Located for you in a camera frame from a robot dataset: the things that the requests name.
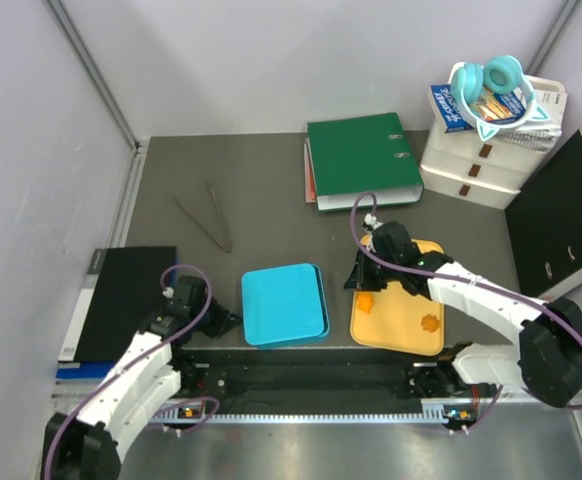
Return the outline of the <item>blue tin lid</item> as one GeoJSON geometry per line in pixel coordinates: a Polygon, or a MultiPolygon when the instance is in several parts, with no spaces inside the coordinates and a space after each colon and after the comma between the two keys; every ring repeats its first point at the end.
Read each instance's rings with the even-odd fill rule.
{"type": "Polygon", "coordinates": [[[286,265],[245,273],[241,279],[243,328],[246,342],[257,347],[257,336],[269,324],[274,324],[278,311],[287,310],[284,300],[293,299],[298,273],[307,273],[306,264],[286,265]]]}

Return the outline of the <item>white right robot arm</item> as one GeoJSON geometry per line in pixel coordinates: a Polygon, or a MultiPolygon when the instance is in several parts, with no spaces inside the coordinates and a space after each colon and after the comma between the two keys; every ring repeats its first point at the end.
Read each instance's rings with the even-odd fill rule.
{"type": "Polygon", "coordinates": [[[508,344],[458,345],[438,364],[437,380],[458,396],[473,384],[526,390],[555,408],[572,407],[582,391],[582,309],[572,300],[528,297],[472,273],[452,257],[422,251],[397,221],[364,216],[364,240],[345,287],[381,292],[399,284],[413,297],[450,307],[508,339],[508,344]]]}

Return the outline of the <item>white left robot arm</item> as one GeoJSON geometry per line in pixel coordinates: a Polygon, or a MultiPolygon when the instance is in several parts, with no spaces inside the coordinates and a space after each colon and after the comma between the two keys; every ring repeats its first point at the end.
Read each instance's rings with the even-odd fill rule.
{"type": "Polygon", "coordinates": [[[118,478],[130,447],[165,402],[197,387],[196,370],[182,360],[191,336],[218,338],[242,322],[214,298],[203,273],[161,287],[163,303],[140,324],[95,390],[48,421],[41,478],[118,478]]]}

